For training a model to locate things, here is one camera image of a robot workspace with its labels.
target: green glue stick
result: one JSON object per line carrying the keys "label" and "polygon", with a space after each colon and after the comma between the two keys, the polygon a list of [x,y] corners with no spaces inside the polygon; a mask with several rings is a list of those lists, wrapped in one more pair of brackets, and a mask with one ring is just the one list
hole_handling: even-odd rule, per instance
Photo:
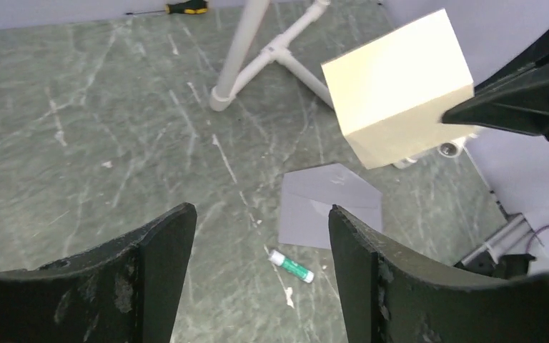
{"label": "green glue stick", "polygon": [[292,261],[291,259],[288,259],[287,257],[285,257],[285,255],[281,254],[277,250],[272,250],[270,254],[268,254],[268,260],[270,260],[273,264],[282,267],[288,272],[294,274],[296,277],[299,277],[302,281],[308,284],[312,282],[312,279],[315,278],[315,273],[304,268],[303,266]]}

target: beige box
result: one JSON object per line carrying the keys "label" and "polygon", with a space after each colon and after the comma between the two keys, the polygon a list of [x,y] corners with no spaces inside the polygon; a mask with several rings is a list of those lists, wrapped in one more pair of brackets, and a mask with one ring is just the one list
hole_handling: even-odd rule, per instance
{"label": "beige box", "polygon": [[441,124],[474,96],[473,78],[444,9],[322,65],[342,134],[377,168],[475,132]]}

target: marble floor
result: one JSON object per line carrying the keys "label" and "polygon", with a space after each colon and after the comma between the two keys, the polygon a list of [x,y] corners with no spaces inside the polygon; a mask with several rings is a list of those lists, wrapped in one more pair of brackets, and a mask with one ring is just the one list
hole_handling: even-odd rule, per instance
{"label": "marble floor", "polygon": [[[252,54],[305,7],[273,5]],[[331,252],[277,243],[285,172],[343,163],[384,194],[388,236],[448,264],[503,224],[465,155],[364,170],[331,109],[280,66],[210,111],[239,13],[0,31],[0,271],[191,202],[199,221],[172,341],[345,342]],[[334,1],[291,50],[321,77],[321,62],[389,30],[373,1]],[[264,246],[315,281],[273,269]]]}

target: white metal stand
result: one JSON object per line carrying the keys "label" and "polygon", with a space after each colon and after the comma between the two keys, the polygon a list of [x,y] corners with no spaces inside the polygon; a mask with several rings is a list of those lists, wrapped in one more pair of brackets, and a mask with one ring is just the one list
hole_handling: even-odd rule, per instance
{"label": "white metal stand", "polygon": [[247,57],[257,30],[268,10],[270,0],[247,0],[241,15],[241,21],[234,34],[230,50],[216,87],[212,89],[209,105],[214,111],[224,111],[236,95],[245,87],[266,65],[276,61],[287,67],[300,81],[310,88],[319,98],[333,108],[329,89],[313,75],[306,67],[293,57],[287,49],[290,43],[298,37],[312,22],[323,15],[329,0],[315,0],[300,17],[285,32],[276,36],[260,54],[243,70],[241,67]]}

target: black and yellow screwdriver handle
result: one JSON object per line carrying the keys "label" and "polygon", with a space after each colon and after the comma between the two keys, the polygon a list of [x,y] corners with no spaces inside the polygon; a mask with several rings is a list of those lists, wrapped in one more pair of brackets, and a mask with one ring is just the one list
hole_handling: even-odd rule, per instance
{"label": "black and yellow screwdriver handle", "polygon": [[189,0],[178,4],[166,4],[165,13],[167,14],[203,14],[209,9],[209,4],[205,0]]}

